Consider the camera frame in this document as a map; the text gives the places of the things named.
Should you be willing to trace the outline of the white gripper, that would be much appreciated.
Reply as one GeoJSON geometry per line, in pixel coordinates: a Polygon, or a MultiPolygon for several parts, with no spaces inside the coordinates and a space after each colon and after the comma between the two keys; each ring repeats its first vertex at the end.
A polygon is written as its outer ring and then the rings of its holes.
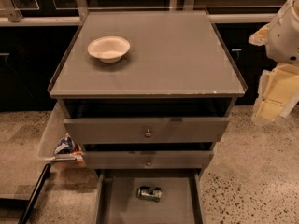
{"type": "Polygon", "coordinates": [[[266,46],[267,56],[279,64],[263,70],[251,120],[259,126],[287,118],[299,102],[299,0],[287,0],[277,15],[249,37],[266,46]]]}

